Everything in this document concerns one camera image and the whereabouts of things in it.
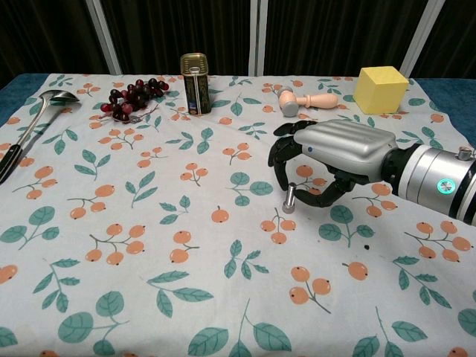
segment black robotic finger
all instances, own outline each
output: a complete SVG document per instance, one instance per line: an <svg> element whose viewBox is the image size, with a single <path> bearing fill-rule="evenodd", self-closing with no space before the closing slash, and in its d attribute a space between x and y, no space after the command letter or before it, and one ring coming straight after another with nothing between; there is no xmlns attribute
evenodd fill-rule
<svg viewBox="0 0 476 357"><path fill-rule="evenodd" d="M355 185L353 181L336 179L321 195L316 196L306 190L296 190L295 197L313 207L329 207L345 193L350 192Z"/></svg>

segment yellow wooden cube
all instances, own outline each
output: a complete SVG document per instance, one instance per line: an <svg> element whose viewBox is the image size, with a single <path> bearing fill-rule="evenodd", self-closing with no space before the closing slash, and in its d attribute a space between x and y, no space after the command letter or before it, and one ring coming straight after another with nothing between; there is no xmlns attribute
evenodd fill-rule
<svg viewBox="0 0 476 357"><path fill-rule="evenodd" d="M407 86L408 80L392 66L362 68L354 100L365 114L394 113Z"/></svg>

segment wooden toy hammer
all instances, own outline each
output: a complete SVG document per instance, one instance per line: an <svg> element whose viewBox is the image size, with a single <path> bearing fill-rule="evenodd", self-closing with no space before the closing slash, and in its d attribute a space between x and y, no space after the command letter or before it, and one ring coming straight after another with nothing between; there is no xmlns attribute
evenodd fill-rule
<svg viewBox="0 0 476 357"><path fill-rule="evenodd" d="M279 97L281 111L288 118L296 116L299 106L331 109L337 106L338 102L337 95L330 93L296 97L289 87L282 87L277 91L277 96Z"/></svg>

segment red grapes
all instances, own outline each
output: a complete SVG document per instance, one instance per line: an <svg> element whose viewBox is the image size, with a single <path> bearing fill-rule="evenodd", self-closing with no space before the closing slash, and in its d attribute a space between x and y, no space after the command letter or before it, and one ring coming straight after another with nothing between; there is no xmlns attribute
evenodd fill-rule
<svg viewBox="0 0 476 357"><path fill-rule="evenodd" d="M109 103L101 104L102 112L112 112L115 120L123 123L129 122L129 115L147 106L147 101L153 97L162 97L163 91L167 91L169 85L164 81L157 81L151 78L144 84L143 80L136 80L135 85L129 84L127 90L118 91L112 89L109 96Z"/></svg>

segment black knife handle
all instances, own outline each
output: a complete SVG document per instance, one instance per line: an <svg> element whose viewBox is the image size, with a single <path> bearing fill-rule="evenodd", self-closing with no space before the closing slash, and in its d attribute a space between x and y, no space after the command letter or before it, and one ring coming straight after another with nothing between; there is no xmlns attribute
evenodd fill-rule
<svg viewBox="0 0 476 357"><path fill-rule="evenodd" d="M0 184L2 184L13 172L22 151L22 147L18 144L12 145L0 161Z"/></svg>

